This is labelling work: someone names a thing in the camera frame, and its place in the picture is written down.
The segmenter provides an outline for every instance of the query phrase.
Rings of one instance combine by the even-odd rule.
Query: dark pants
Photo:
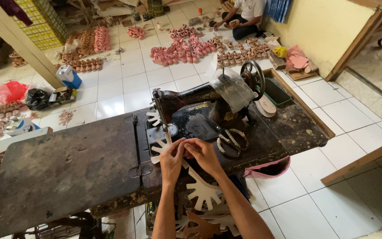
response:
[[[222,13],[222,19],[224,19],[228,15],[228,12]],[[231,19],[226,21],[226,24],[229,24],[230,21],[238,19],[240,20],[240,23],[246,23],[248,22],[246,19],[241,17],[241,14],[234,14]],[[258,32],[256,25],[250,25],[250,26],[243,26],[243,27],[237,27],[232,29],[232,36],[235,40],[241,40],[243,37],[250,35],[252,33]]]

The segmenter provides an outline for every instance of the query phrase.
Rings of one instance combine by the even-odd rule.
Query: hand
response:
[[[173,188],[181,172],[185,138],[178,139],[160,154],[163,186]]]
[[[231,26],[231,28],[234,29],[234,28],[238,28],[238,27],[242,27],[242,26],[243,26],[242,23],[238,23],[238,24]]]
[[[222,25],[222,22],[216,23],[216,24],[213,26],[213,29],[214,29],[214,30],[217,30],[221,25]]]
[[[199,138],[185,140],[185,149],[194,156],[200,167],[215,179],[225,173],[220,166],[213,145]]]

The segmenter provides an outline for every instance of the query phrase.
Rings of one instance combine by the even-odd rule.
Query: wooden door frame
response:
[[[368,153],[367,155],[363,156],[362,158],[355,160],[355,161],[349,163],[348,165],[342,167],[341,169],[339,169],[339,170],[331,173],[330,175],[322,178],[321,182],[323,184],[327,184],[329,182],[332,182],[336,178],[341,177],[343,175],[346,175],[348,173],[351,173],[352,171],[358,169],[359,167],[361,167],[361,166],[363,166],[369,162],[372,162],[374,160],[377,160],[379,158],[382,158],[382,146],[380,148]]]
[[[350,0],[351,2],[360,2],[362,0]],[[325,78],[326,81],[334,81],[338,78],[340,73],[347,67],[347,64],[357,56],[357,54],[370,42],[375,30],[382,22],[382,6],[377,5],[374,14],[368,19],[365,26],[360,33],[356,36],[350,46],[347,48],[340,60],[335,64],[334,68],[330,71]]]

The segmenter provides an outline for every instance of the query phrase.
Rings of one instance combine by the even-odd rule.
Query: white container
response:
[[[36,129],[40,128],[34,123],[32,123],[28,118],[11,116],[10,122],[6,126],[4,133],[13,137],[22,133],[34,131]]]

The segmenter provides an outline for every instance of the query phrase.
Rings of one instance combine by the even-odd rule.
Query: wall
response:
[[[284,24],[265,19],[262,27],[284,46],[298,44],[325,78],[373,13],[348,0],[294,0]]]

